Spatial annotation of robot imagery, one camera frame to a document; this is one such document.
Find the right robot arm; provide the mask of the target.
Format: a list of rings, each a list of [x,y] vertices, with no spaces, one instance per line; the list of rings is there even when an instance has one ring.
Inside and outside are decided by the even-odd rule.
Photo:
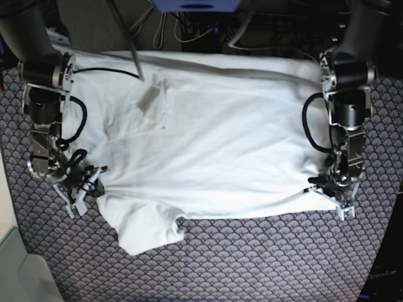
[[[28,169],[51,183],[71,218],[82,216],[88,210],[85,197],[104,193],[98,177],[106,167],[84,165],[84,149],[65,154],[88,117],[84,103],[71,96],[75,56],[52,46],[37,1],[1,1],[1,38],[18,59],[25,86],[23,112],[31,119]],[[62,105],[69,101],[82,109],[82,120],[77,132],[63,139]]]

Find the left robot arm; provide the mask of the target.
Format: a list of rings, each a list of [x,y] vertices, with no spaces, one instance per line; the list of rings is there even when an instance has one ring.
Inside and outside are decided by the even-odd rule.
[[[377,57],[402,21],[402,1],[355,1],[343,39],[321,53],[322,91],[311,95],[302,109],[308,141],[327,154],[325,167],[309,178],[313,192],[336,206],[339,219],[355,217],[353,201],[365,170],[364,125],[372,117],[371,85],[377,78]],[[330,147],[316,144],[309,130],[309,105],[322,98],[329,122]]]

